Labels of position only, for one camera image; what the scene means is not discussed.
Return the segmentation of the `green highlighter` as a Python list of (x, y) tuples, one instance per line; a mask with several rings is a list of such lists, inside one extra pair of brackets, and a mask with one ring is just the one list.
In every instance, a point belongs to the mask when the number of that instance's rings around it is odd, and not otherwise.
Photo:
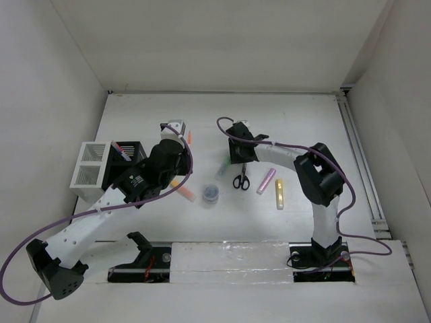
[(231, 164), (230, 158), (225, 159), (216, 172), (216, 175), (215, 175), (216, 178), (222, 178), (226, 173), (226, 170), (228, 169), (230, 164)]

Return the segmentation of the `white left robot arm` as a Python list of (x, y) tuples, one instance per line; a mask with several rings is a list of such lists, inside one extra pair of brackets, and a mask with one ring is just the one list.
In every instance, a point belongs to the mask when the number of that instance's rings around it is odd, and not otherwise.
[(113, 180), (89, 215), (45, 241), (32, 240), (26, 252), (52, 297), (60, 300), (70, 296), (85, 278), (108, 268), (152, 265), (153, 247), (138, 231), (108, 246), (96, 248), (94, 243), (124, 224), (144, 204), (155, 201), (176, 176), (190, 175), (191, 167), (191, 154), (182, 137), (162, 139), (147, 158)]

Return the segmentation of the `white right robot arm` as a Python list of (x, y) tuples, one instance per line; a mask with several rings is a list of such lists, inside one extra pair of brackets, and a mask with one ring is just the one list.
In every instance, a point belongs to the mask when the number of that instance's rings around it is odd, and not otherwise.
[(235, 122), (224, 131), (228, 136), (233, 164), (268, 162), (295, 171), (305, 197), (312, 205), (314, 229), (305, 253), (295, 259), (305, 263), (300, 268), (321, 267), (333, 262), (341, 252), (338, 232), (339, 198), (345, 175), (328, 147), (287, 145), (269, 141), (267, 135), (253, 136), (246, 122)]

